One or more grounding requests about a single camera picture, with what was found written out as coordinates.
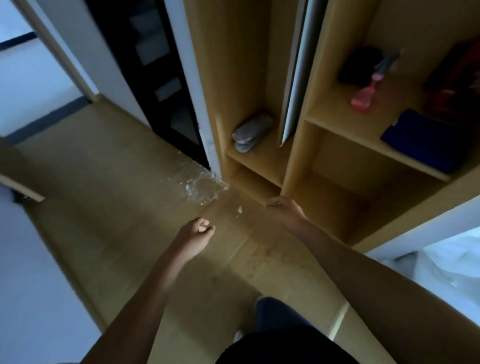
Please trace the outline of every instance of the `hand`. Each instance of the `hand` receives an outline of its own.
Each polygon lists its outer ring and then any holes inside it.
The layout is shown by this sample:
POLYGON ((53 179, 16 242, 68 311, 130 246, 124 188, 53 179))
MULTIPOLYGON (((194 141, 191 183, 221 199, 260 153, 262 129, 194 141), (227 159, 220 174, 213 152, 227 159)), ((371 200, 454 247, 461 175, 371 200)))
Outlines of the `hand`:
POLYGON ((207 246, 215 233, 215 226, 204 218, 195 218, 180 228, 168 250, 185 263, 196 257, 207 246))
POLYGON ((304 222, 308 222, 301 207, 285 196, 277 196, 268 200, 267 210, 290 232, 293 232, 304 222))

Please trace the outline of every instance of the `jeans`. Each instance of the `jeans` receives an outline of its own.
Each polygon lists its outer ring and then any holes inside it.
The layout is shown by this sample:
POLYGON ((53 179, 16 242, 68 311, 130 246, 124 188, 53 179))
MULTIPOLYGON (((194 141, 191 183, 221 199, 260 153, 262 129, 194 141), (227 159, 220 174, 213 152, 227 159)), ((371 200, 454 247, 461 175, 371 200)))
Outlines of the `jeans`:
POLYGON ((314 328, 297 311, 273 297, 263 297, 257 301, 255 325, 258 331, 275 330, 296 325, 307 325, 314 328))

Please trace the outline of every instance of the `wooden floor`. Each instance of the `wooden floor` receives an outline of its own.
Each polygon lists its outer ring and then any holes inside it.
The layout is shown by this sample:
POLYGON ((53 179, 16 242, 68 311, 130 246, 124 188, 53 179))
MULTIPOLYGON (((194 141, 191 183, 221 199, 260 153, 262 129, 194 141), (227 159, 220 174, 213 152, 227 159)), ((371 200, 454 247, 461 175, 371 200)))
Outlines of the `wooden floor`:
MULTIPOLYGON (((290 304, 324 333, 345 303, 306 248, 259 204, 207 178, 107 101, 19 148, 47 197, 27 212, 102 329, 183 223, 203 216, 216 225, 176 283, 151 363, 214 363, 235 331, 251 325, 260 294, 290 304)), ((351 309, 335 341, 361 363, 393 362, 351 309)))

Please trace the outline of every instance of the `person's right arm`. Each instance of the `person's right arm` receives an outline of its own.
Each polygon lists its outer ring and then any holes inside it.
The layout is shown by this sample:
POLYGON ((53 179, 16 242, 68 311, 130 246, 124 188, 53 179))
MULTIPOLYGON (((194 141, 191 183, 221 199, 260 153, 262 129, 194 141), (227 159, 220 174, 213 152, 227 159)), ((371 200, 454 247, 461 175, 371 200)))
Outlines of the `person's right arm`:
POLYGON ((332 239, 310 223, 294 201, 275 197, 267 209, 308 247, 398 363, 480 363, 480 328, 457 310, 332 239))

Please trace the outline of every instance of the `black door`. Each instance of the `black door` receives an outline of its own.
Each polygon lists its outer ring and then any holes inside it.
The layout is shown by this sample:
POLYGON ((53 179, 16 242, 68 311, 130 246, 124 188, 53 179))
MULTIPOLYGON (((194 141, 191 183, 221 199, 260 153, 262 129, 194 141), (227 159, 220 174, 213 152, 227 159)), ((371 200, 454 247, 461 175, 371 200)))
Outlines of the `black door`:
POLYGON ((209 168, 163 0, 87 0, 153 131, 209 168))

